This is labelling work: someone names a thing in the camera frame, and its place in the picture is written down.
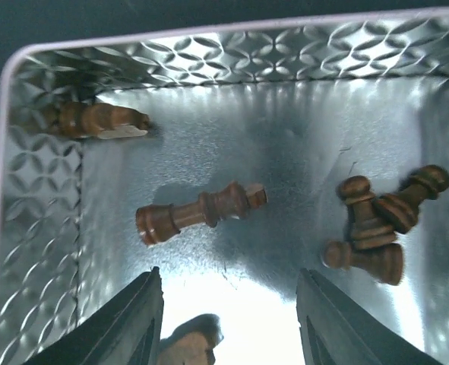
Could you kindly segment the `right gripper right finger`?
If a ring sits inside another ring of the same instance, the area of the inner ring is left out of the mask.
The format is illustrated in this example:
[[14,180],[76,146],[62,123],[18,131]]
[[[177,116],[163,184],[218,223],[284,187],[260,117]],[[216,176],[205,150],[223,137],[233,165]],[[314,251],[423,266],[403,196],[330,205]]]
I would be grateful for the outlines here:
[[382,325],[315,270],[300,270],[296,310],[306,364],[439,363]]

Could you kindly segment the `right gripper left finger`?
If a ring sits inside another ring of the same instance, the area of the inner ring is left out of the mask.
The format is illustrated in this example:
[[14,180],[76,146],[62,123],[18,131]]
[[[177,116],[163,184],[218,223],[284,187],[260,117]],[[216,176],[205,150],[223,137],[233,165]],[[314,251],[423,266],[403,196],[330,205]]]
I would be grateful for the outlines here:
[[25,363],[155,364],[162,321],[162,281],[158,267],[154,267],[135,278],[75,330]]

